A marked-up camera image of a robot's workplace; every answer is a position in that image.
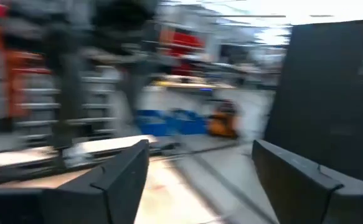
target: black panel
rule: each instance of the black panel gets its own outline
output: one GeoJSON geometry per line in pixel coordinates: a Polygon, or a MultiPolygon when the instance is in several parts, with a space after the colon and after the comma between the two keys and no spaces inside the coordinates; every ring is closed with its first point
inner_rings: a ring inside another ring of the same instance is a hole
{"type": "Polygon", "coordinates": [[[0,223],[44,223],[41,189],[0,189],[0,223]]]}
{"type": "Polygon", "coordinates": [[[134,223],[148,147],[142,140],[58,189],[0,189],[0,224],[134,223]]]}
{"type": "Polygon", "coordinates": [[[265,140],[363,179],[363,21],[293,27],[265,140]]]}
{"type": "Polygon", "coordinates": [[[363,224],[363,181],[326,167],[321,172],[344,186],[332,194],[324,224],[363,224]]]}
{"type": "Polygon", "coordinates": [[[253,143],[252,157],[280,224],[322,222],[339,182],[322,175],[317,163],[265,141],[253,143]]]}
{"type": "Polygon", "coordinates": [[[242,45],[223,44],[220,48],[220,57],[225,58],[223,63],[235,65],[247,60],[247,48],[242,45]]]}

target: blue bin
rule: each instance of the blue bin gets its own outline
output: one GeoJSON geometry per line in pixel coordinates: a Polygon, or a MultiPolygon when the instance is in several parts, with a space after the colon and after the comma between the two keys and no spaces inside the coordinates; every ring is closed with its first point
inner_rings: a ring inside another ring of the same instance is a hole
{"type": "Polygon", "coordinates": [[[168,117],[159,110],[137,111],[137,125],[143,134],[168,136],[168,117]]]}
{"type": "Polygon", "coordinates": [[[175,110],[172,127],[176,128],[180,134],[205,134],[206,121],[193,111],[175,110]]]}

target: table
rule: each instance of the table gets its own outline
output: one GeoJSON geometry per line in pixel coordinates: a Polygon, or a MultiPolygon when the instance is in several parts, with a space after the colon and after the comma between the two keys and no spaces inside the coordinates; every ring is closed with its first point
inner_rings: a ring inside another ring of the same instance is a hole
{"type": "MultiPolygon", "coordinates": [[[[82,149],[84,149],[86,153],[121,149],[130,147],[143,139],[148,139],[150,142],[157,141],[154,136],[150,135],[130,136],[125,138],[83,142],[82,149]]],[[[53,150],[50,146],[25,149],[16,152],[0,152],[0,167],[52,159],[56,156],[52,152],[53,150]]]]}
{"type": "Polygon", "coordinates": [[[159,84],[163,87],[168,88],[189,88],[189,89],[234,89],[235,87],[232,85],[228,85],[225,83],[218,83],[218,84],[203,84],[203,83],[177,83],[177,82],[161,82],[159,84]]]}

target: concrete floor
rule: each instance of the concrete floor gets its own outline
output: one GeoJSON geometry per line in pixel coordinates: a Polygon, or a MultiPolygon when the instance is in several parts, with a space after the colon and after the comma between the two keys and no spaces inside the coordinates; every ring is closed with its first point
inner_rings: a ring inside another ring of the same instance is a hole
{"type": "MultiPolygon", "coordinates": [[[[221,98],[237,102],[242,111],[240,130],[247,142],[241,146],[221,151],[211,151],[194,156],[184,156],[174,161],[175,166],[184,174],[215,211],[230,223],[270,224],[278,223],[271,205],[257,179],[255,168],[248,156],[252,149],[252,140],[260,138],[265,125],[271,97],[265,91],[224,90],[218,93],[221,98]]],[[[114,124],[121,131],[119,121],[124,120],[127,109],[123,97],[113,97],[114,113],[118,121],[114,124]]],[[[141,99],[142,109],[168,110],[183,108],[187,110],[202,109],[197,98],[182,95],[162,88],[147,88],[141,99]]],[[[0,112],[4,102],[0,100],[0,112]]],[[[207,136],[183,136],[188,149],[199,150],[212,145],[223,144],[218,139],[207,136]]],[[[22,147],[16,134],[0,136],[0,151],[22,147]]]]}

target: white surface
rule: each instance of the white surface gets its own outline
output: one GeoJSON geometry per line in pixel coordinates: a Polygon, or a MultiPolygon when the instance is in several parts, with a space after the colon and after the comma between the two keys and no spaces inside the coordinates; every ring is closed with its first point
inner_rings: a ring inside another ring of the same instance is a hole
{"type": "Polygon", "coordinates": [[[176,82],[162,82],[162,86],[173,87],[173,88],[215,88],[215,89],[233,89],[234,86],[228,84],[216,84],[216,85],[208,85],[201,83],[176,83],[176,82]]]}
{"type": "Polygon", "coordinates": [[[220,224],[166,161],[151,160],[135,224],[220,224]]]}
{"type": "MultiPolygon", "coordinates": [[[[92,153],[97,151],[130,147],[139,142],[140,140],[144,139],[147,139],[150,142],[156,141],[156,139],[153,136],[142,135],[142,136],[131,136],[125,138],[89,141],[81,143],[81,147],[84,150],[84,153],[92,153]]],[[[50,159],[54,157],[54,155],[47,153],[50,150],[51,147],[37,147],[17,152],[1,152],[0,166],[10,166],[25,162],[35,162],[35,161],[42,161],[44,159],[50,159]]]]}

